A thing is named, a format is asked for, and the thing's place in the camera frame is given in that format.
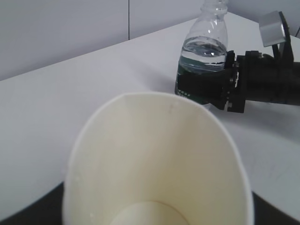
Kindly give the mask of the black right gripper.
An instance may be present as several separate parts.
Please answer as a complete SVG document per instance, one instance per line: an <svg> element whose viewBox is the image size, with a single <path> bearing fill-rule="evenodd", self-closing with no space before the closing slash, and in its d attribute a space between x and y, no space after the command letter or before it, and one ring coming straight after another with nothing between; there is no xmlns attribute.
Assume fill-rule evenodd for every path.
<svg viewBox="0 0 300 225"><path fill-rule="evenodd" d="M228 51L223 71L195 74L184 72L177 76L177 93L201 101L221 101L222 110L243 113L246 103L244 56Z"/></svg>

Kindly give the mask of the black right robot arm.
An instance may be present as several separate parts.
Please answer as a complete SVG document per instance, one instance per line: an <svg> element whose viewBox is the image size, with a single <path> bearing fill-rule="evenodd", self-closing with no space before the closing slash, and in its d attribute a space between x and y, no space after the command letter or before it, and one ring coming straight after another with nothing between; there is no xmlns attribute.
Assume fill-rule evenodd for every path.
<svg viewBox="0 0 300 225"><path fill-rule="evenodd" d="M177 87L186 97L197 97L234 113L243 113L248 100L299 105L300 64L258 51L238 56L229 51L224 70L201 75L184 72Z"/></svg>

